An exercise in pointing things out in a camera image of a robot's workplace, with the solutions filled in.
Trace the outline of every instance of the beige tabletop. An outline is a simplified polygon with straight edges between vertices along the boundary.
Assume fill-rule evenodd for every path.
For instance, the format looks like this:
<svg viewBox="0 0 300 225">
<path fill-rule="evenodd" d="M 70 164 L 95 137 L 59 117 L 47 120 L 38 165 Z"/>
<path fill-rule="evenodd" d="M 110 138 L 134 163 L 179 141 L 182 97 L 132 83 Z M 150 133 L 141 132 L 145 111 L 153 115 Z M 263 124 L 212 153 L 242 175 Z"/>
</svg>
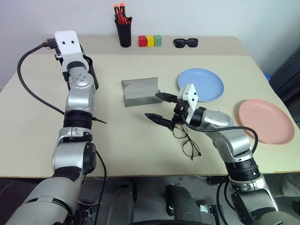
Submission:
<svg viewBox="0 0 300 225">
<path fill-rule="evenodd" d="M 223 80 L 225 91 L 219 99 L 198 106 L 226 112 L 239 125 L 240 104 L 259 98 L 274 103 L 291 118 L 236 38 L 200 37 L 196 49 L 175 49 L 170 43 L 172 39 L 163 37 L 161 47 L 139 48 L 133 37 L 132 47 L 124 49 L 118 46 L 116 37 L 79 37 L 87 55 L 93 59 L 100 85 L 94 116 L 107 124 L 93 122 L 92 131 L 108 176 L 227 174 L 218 151 L 205 134 L 188 130 L 202 153 L 192 161 L 181 150 L 182 140 L 144 116 L 144 113 L 156 113 L 171 119 L 174 104 L 124 107 L 121 80 L 158 77 L 162 92 L 177 95 L 177 78 L 182 71 L 205 68 Z M 29 56 L 22 66 L 22 74 L 35 94 L 64 110 L 68 90 L 52 51 L 43 50 Z M 51 159 L 63 116 L 30 96 L 16 74 L 0 93 L 0 106 L 0 176 L 51 176 Z M 261 172 L 300 171 L 300 131 L 292 123 L 295 137 L 288 144 L 259 142 L 254 158 Z M 99 161 L 91 175 L 103 175 Z"/>
</svg>

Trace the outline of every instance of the pen holder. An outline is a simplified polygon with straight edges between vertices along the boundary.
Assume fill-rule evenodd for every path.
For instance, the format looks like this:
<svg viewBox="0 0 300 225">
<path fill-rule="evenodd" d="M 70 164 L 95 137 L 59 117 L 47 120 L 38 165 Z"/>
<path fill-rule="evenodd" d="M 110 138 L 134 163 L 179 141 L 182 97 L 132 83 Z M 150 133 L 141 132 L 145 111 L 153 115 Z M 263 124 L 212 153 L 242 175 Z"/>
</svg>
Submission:
<svg viewBox="0 0 300 225">
<path fill-rule="evenodd" d="M 132 17 L 128 17 L 128 22 L 130 22 L 125 25 L 118 24 L 117 21 L 114 20 L 118 30 L 120 45 L 124 48 L 131 46 L 131 20 Z"/>
</svg>

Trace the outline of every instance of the cable connector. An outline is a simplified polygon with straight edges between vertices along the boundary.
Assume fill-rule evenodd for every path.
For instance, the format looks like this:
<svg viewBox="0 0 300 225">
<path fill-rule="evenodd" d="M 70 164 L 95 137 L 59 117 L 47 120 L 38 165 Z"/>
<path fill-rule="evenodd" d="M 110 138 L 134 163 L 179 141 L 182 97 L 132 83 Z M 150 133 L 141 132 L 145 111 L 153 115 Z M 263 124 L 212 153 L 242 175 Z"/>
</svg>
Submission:
<svg viewBox="0 0 300 225">
<path fill-rule="evenodd" d="M 50 49 L 58 48 L 55 38 L 49 38 L 43 42 L 44 47 L 48 47 Z"/>
</svg>

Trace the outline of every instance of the sunglasses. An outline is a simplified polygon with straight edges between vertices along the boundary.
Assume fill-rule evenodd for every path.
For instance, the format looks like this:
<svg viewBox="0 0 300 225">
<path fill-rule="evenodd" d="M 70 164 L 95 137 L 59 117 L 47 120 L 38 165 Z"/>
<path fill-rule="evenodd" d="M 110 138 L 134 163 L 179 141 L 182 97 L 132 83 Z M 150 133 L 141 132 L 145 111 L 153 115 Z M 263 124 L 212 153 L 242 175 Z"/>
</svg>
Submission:
<svg viewBox="0 0 300 225">
<path fill-rule="evenodd" d="M 198 39 L 189 38 L 188 40 L 186 40 L 183 38 L 178 38 L 178 39 L 174 39 L 173 43 L 175 44 L 176 48 L 183 48 L 186 44 L 191 48 L 195 48 L 198 46 Z"/>
</svg>

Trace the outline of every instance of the pink plate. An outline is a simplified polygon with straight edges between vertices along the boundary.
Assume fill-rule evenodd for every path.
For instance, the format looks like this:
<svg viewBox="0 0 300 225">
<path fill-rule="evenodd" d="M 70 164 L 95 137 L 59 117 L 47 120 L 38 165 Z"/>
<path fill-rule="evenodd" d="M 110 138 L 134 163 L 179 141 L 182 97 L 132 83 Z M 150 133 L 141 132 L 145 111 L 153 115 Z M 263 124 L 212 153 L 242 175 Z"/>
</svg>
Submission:
<svg viewBox="0 0 300 225">
<path fill-rule="evenodd" d="M 264 100 L 250 99 L 243 102 L 239 109 L 239 119 L 243 126 L 254 129 L 259 140 L 264 143 L 286 144 L 294 137 L 290 118 L 276 105 Z"/>
</svg>

